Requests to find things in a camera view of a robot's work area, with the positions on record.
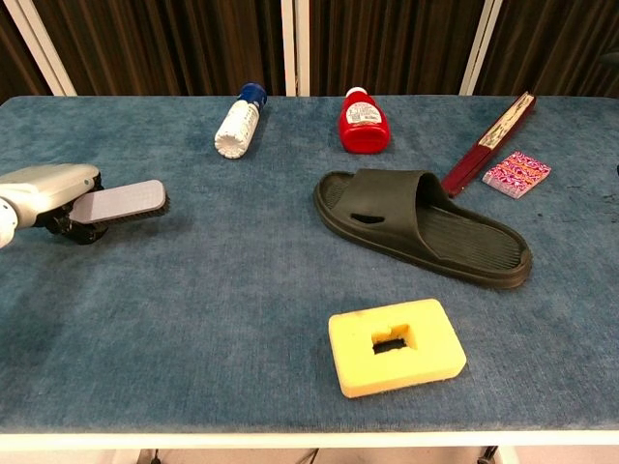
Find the white table frame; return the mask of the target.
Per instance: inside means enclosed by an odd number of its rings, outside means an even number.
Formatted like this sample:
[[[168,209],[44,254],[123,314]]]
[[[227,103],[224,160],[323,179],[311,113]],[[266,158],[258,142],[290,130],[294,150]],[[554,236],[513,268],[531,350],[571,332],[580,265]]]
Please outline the white table frame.
[[[619,430],[376,433],[0,433],[1,451],[619,446]]]

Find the white bottle blue cap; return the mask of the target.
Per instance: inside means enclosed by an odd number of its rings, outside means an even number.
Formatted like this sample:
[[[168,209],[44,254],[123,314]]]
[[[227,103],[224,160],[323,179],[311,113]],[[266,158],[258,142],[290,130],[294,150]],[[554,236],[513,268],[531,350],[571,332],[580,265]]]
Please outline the white bottle blue cap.
[[[249,82],[241,88],[214,137],[221,156],[237,160],[246,153],[266,102],[267,93],[260,84]]]

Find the black rubber slipper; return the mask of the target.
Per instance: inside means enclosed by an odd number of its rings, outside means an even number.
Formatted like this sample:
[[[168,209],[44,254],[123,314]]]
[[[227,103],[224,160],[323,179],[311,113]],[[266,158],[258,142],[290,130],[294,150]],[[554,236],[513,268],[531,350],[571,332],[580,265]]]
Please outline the black rubber slipper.
[[[532,270],[530,247],[514,229],[459,207],[429,171],[332,171],[313,203],[344,239],[444,276],[512,289]]]

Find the red bottle white cap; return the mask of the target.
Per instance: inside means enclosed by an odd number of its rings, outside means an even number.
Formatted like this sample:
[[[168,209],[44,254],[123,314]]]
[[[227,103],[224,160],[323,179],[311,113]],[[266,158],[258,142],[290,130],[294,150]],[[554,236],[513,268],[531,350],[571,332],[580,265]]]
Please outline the red bottle white cap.
[[[391,141],[385,113],[363,87],[352,87],[344,96],[339,139],[345,151],[358,155],[381,153]]]

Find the dark red folded fan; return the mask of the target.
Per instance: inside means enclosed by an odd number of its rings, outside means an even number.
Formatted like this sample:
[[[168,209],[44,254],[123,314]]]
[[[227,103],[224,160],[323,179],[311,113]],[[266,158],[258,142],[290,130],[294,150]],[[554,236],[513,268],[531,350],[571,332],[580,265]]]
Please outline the dark red folded fan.
[[[532,112],[536,101],[535,96],[523,93],[455,164],[441,181],[442,188],[451,198],[458,196],[485,168]]]

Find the blue table cover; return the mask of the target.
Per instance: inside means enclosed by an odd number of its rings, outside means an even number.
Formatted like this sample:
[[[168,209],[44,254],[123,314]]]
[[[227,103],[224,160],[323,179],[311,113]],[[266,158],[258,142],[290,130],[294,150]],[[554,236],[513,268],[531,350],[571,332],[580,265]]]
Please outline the blue table cover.
[[[493,291],[356,246],[319,219],[326,173],[448,172],[508,97],[383,96],[381,155],[339,143],[340,98],[268,100],[251,148],[213,137],[231,97],[18,97],[0,174],[89,162],[159,179],[169,213],[78,246],[44,229],[0,249],[0,433],[619,428],[619,100],[540,97],[503,148],[550,175],[458,204],[511,226],[531,276]],[[446,382],[342,395],[335,313],[435,298],[467,357]]]

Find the grey scrub brush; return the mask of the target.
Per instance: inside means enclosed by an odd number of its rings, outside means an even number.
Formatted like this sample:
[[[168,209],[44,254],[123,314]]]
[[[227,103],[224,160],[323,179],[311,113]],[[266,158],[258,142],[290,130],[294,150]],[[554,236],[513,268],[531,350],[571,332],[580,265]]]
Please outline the grey scrub brush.
[[[109,225],[163,216],[169,204],[163,183],[150,180],[86,193],[73,203],[69,219],[81,224]]]

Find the yellow sponge with hole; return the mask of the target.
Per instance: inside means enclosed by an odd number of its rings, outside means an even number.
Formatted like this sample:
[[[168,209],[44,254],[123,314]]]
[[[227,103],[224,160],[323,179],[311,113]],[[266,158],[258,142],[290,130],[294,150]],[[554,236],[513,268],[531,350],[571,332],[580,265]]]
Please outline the yellow sponge with hole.
[[[328,330],[340,389],[348,398],[451,379],[466,364],[435,299],[336,314]]]

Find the dark brown pleated curtain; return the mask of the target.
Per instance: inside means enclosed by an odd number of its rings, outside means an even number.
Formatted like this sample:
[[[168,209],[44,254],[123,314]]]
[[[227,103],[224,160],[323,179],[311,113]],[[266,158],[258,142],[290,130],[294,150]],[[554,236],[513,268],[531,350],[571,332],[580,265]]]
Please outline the dark brown pleated curtain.
[[[84,96],[282,96],[298,8],[311,95],[456,94],[490,1],[475,94],[619,99],[619,0],[17,0]]]

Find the pink patterned tissue pack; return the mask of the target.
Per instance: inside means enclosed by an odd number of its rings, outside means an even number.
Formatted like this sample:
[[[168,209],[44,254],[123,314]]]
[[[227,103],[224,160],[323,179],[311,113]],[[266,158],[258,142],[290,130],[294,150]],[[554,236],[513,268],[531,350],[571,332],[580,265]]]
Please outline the pink patterned tissue pack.
[[[491,167],[482,181],[513,199],[519,199],[545,180],[550,172],[548,164],[514,151]]]

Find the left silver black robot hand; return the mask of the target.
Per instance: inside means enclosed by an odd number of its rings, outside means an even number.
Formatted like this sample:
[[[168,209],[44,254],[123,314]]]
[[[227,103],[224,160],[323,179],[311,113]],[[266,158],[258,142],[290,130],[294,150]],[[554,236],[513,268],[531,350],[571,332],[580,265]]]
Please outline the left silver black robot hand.
[[[86,163],[42,164],[0,175],[0,197],[15,209],[16,230],[44,227],[79,245],[93,244],[107,227],[70,220],[73,203],[102,188],[100,170]]]

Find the white frame post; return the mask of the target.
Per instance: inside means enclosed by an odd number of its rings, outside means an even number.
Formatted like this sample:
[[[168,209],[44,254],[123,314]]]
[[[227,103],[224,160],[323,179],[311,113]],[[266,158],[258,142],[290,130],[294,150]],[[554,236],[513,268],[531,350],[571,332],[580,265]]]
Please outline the white frame post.
[[[280,0],[285,95],[310,96],[310,0]]]
[[[33,0],[2,0],[54,96],[77,92]]]
[[[485,0],[458,94],[472,96],[483,68],[503,0]]]

